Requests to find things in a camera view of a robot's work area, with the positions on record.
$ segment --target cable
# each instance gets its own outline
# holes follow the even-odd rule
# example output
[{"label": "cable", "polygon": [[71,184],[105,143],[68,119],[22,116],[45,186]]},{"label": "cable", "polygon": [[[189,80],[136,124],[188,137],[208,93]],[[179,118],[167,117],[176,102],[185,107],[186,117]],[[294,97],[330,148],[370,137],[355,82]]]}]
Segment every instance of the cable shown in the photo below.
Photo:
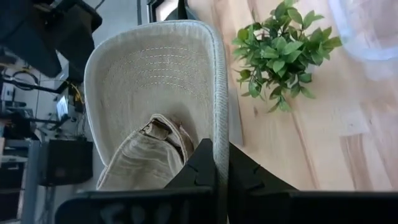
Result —
[{"label": "cable", "polygon": [[95,6],[95,10],[97,11],[97,9],[102,5],[102,3],[104,3],[105,2],[105,0],[101,0],[101,2],[100,3],[98,3],[98,5],[97,6]]},{"label": "cable", "polygon": [[30,69],[27,69],[27,68],[18,68],[17,66],[12,65],[12,64],[0,63],[0,66],[3,66],[3,67],[5,67],[5,68],[11,68],[11,69],[18,70],[18,71],[21,71],[21,72],[27,72],[27,73],[30,72]]},{"label": "cable", "polygon": [[[33,74],[31,74],[30,72],[18,71],[18,72],[15,72],[14,74],[12,74],[12,78],[15,78],[16,80],[18,80],[18,81],[20,81],[20,82],[23,82],[23,83],[26,83],[26,84],[30,84],[30,85],[31,85],[31,82],[28,82],[27,80],[25,80],[25,79],[23,79],[23,78],[17,78],[17,75],[20,76],[20,74],[26,74],[26,75],[28,75],[29,77],[31,77],[31,78],[33,79],[34,85],[39,85],[39,79],[36,78],[36,76],[34,76]],[[21,90],[25,90],[25,91],[32,91],[32,90],[33,90],[32,87],[26,87],[26,86],[20,86],[20,85],[18,85],[18,82],[15,83],[15,86],[18,87],[18,88],[20,88]]]}]

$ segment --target black plastic part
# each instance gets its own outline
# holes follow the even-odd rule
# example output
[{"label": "black plastic part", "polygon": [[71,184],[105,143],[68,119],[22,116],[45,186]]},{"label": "black plastic part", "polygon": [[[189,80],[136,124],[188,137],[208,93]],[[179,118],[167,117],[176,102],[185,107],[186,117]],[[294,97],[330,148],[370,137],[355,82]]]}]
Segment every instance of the black plastic part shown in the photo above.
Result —
[{"label": "black plastic part", "polygon": [[78,194],[58,208],[55,223],[213,224],[216,185],[212,142],[204,139],[164,189]]},{"label": "black plastic part", "polygon": [[298,191],[234,145],[229,149],[231,224],[398,222],[396,192]]},{"label": "black plastic part", "polygon": [[[149,22],[157,22],[156,8],[158,8],[164,0],[148,0],[148,14]],[[177,8],[173,10],[170,15],[167,16],[166,21],[181,20],[181,19],[193,19],[196,20],[195,15],[188,10],[188,3],[186,0],[179,0]]]}]

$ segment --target fabric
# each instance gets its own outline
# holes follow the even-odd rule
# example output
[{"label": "fabric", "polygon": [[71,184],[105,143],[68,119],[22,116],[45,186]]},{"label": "fabric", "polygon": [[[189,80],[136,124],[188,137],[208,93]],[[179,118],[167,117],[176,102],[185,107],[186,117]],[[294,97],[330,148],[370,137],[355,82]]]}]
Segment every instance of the fabric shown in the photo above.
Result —
[{"label": "fabric", "polygon": [[99,178],[98,190],[147,190],[165,187],[193,152],[181,126],[155,114],[121,144]]},{"label": "fabric", "polygon": [[88,121],[106,167],[152,114],[178,118],[194,148],[203,138],[213,141],[225,208],[228,82],[224,45],[210,26],[167,21],[120,33],[94,49],[84,83]]}]

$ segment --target desk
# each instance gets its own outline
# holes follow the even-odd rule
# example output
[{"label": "desk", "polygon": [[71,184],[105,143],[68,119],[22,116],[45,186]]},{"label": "desk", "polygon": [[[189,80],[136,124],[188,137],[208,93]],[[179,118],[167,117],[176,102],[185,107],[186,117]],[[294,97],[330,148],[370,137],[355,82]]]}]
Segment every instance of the desk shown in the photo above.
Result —
[{"label": "desk", "polygon": [[[189,0],[204,22],[214,25],[226,46],[230,85],[239,89],[239,69],[230,44],[237,31],[269,17],[279,0]],[[333,26],[327,0],[300,0],[295,7],[315,10],[325,19],[312,27]],[[239,148],[261,166],[300,190],[398,189],[398,79],[368,80],[361,63],[343,48],[315,69],[308,84],[316,100],[290,100],[294,112],[267,111],[273,101],[239,97],[244,146]]]}]

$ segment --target folded fabric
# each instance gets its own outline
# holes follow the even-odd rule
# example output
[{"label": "folded fabric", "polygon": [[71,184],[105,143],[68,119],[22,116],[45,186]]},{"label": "folded fabric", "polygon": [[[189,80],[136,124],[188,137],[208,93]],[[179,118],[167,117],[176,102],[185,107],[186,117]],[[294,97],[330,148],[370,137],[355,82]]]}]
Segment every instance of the folded fabric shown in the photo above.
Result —
[{"label": "folded fabric", "polygon": [[97,189],[161,189],[180,172],[192,153],[191,139],[181,124],[154,114],[119,146]]}]

